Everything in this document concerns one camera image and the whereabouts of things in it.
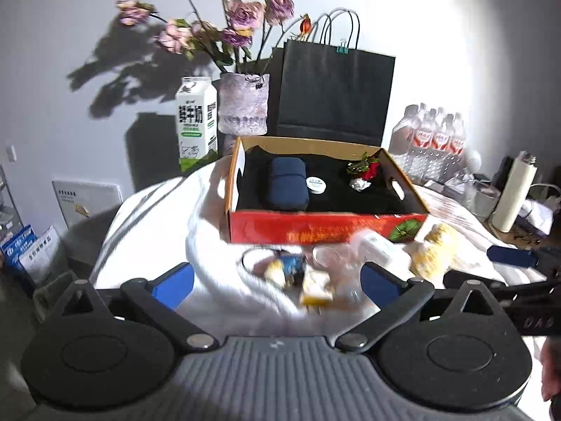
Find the person's right hand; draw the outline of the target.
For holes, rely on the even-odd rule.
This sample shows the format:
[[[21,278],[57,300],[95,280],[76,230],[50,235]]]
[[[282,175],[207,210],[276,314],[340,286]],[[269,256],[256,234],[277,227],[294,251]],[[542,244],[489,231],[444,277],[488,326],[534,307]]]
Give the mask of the person's right hand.
[[[551,400],[561,388],[561,343],[559,338],[547,338],[539,358],[542,364],[542,398]]]

